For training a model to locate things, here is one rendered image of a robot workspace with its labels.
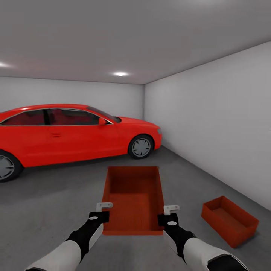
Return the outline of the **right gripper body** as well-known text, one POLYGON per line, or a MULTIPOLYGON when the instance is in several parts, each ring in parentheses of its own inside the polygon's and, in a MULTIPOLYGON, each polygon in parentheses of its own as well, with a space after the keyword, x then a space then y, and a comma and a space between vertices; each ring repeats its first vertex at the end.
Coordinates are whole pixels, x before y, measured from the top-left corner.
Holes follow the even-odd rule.
MULTIPOLYGON (((158 224, 159 226, 164 226, 164 223, 167 219, 174 219, 178 223, 178 217, 176 213, 171 213, 169 216, 165 216, 163 213, 158 216, 158 224)), ((179 225, 179 223, 178 223, 179 225)))

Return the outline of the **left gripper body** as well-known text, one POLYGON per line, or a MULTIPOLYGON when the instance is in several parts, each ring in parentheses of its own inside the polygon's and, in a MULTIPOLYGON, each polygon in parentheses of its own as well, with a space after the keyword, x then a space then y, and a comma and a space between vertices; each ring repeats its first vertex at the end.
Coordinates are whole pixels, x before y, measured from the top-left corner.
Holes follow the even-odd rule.
POLYGON ((89 214, 89 218, 92 217, 92 216, 96 216, 96 215, 99 215, 102 217, 102 223, 105 223, 105 222, 109 222, 109 216, 110 216, 110 212, 109 211, 102 211, 102 212, 90 212, 89 214))

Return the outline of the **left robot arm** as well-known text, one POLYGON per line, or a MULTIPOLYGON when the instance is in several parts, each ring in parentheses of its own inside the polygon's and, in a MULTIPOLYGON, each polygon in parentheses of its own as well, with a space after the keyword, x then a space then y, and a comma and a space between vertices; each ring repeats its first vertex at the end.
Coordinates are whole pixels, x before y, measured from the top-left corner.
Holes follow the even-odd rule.
POLYGON ((88 221, 51 253, 36 261, 24 271, 75 271, 87 254, 100 238, 103 223, 109 222, 109 211, 113 203, 97 203, 96 212, 90 212, 88 221))

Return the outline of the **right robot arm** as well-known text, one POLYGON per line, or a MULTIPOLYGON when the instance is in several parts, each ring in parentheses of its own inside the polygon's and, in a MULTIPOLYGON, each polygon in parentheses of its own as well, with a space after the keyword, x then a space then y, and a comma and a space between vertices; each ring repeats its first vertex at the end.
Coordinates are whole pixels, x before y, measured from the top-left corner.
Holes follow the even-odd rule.
POLYGON ((191 231, 179 227, 176 213, 179 205, 165 205, 164 214, 158 216, 159 226, 164 226, 163 236, 172 250, 182 257, 191 271, 248 271, 232 254, 196 238, 191 231))

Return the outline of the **storage box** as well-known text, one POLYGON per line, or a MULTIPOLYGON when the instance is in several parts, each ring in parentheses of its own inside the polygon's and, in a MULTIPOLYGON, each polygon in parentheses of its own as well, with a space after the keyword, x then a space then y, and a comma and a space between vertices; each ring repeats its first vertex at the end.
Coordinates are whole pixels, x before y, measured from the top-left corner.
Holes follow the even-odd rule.
POLYGON ((232 248, 240 245, 242 242, 252 237, 259 224, 259 220, 250 215, 244 209, 237 206, 235 203, 221 196, 212 201, 204 203, 201 217, 203 217, 209 225, 230 245, 232 248), (220 217, 217 212, 228 214, 234 222, 225 220, 225 216, 220 217), (239 224, 239 227, 234 225, 239 224))
POLYGON ((158 166, 109 167, 102 202, 113 203, 103 235, 163 235, 164 199, 158 166))

